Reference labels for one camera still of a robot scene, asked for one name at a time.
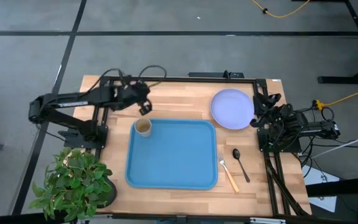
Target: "plant pot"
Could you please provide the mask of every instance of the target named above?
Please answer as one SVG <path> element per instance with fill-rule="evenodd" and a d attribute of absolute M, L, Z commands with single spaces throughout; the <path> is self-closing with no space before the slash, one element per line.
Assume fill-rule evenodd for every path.
<path fill-rule="evenodd" d="M 106 199 L 107 199 L 106 206 L 97 205 L 96 208 L 106 208 L 107 206 L 112 204 L 112 202 L 117 197 L 117 188 L 116 188 L 116 186 L 108 178 L 106 178 L 106 183 L 108 183 L 111 186 L 111 191 L 106 193 Z"/>

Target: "yellow cable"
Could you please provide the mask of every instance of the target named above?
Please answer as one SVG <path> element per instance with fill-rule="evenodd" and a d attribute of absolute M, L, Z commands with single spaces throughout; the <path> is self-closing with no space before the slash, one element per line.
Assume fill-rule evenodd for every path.
<path fill-rule="evenodd" d="M 257 3 L 255 0 L 252 0 L 257 6 L 259 6 L 259 8 L 261 9 L 261 10 L 264 10 L 264 8 L 259 4 L 259 3 Z M 296 13 L 296 12 L 298 12 L 301 8 L 303 8 L 303 6 L 305 6 L 306 4 L 308 4 L 310 2 L 310 0 L 307 0 L 305 3 L 303 3 L 298 9 L 295 9 L 293 12 L 290 12 L 290 13 L 288 13 L 288 14 L 285 14 L 284 16 L 276 16 L 276 15 L 273 15 L 273 14 L 271 14 L 270 12 L 268 12 L 268 10 L 266 10 L 266 14 L 268 14 L 268 15 L 270 15 L 270 16 L 273 16 L 273 17 L 275 17 L 275 18 L 284 18 L 284 17 L 287 17 L 287 16 L 290 16 L 290 15 L 292 15 L 292 14 L 294 14 L 294 13 Z"/>
<path fill-rule="evenodd" d="M 318 102 L 317 102 L 317 107 L 318 107 L 319 110 L 321 110 L 321 109 L 322 109 L 323 107 L 325 107 L 325 106 L 334 105 L 334 104 L 336 104 L 336 103 L 342 102 L 342 101 L 344 101 L 344 100 L 346 100 L 346 99 L 349 99 L 350 97 L 357 96 L 357 95 L 358 95 L 358 93 L 354 93 L 354 94 L 352 94 L 352 95 L 350 95 L 350 96 L 344 97 L 344 98 L 342 98 L 342 99 L 340 99 L 340 100 L 337 100 L 337 101 L 334 101 L 334 102 L 332 102 L 332 103 L 321 103 L 320 101 L 318 101 Z"/>

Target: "wooden handle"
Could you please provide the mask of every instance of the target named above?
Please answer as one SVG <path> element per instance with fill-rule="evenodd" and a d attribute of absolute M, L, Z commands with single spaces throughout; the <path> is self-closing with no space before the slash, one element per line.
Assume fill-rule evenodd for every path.
<path fill-rule="evenodd" d="M 227 176 L 229 177 L 230 183 L 231 183 L 231 185 L 232 185 L 234 191 L 235 191 L 236 193 L 240 192 L 240 189 L 237 187 L 237 184 L 235 183 L 233 177 L 231 176 L 230 172 L 227 170 L 226 167 L 225 167 L 225 171 L 226 171 L 226 173 L 227 173 Z"/>

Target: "blue tray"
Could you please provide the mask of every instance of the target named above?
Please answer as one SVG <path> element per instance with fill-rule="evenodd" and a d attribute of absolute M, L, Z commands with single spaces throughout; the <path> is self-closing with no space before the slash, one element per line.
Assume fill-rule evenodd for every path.
<path fill-rule="evenodd" d="M 125 178 L 142 188 L 208 190 L 218 180 L 214 126 L 203 120 L 150 119 L 145 138 L 131 128 Z"/>

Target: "white cable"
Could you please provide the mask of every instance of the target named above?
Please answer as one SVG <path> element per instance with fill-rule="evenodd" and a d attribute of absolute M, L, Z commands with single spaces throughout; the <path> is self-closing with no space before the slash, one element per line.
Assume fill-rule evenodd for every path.
<path fill-rule="evenodd" d="M 332 151 L 334 151 L 334 150 L 336 150 L 336 149 L 340 149 L 340 148 L 342 148 L 342 147 L 345 147 L 345 146 L 354 144 L 354 143 L 356 143 L 356 142 L 358 142 L 358 140 L 355 140 L 355 141 L 352 141 L 352 142 L 343 144 L 343 145 L 341 145 L 341 146 L 335 147 L 335 148 L 333 148 L 333 149 L 330 149 L 330 150 L 328 150 L 328 151 L 322 152 L 322 153 L 320 153 L 320 154 L 317 154 L 316 156 L 313 156 L 312 159 L 316 159 L 317 157 L 319 157 L 319 156 L 321 156 L 321 155 L 324 155 L 325 153 L 332 152 Z"/>

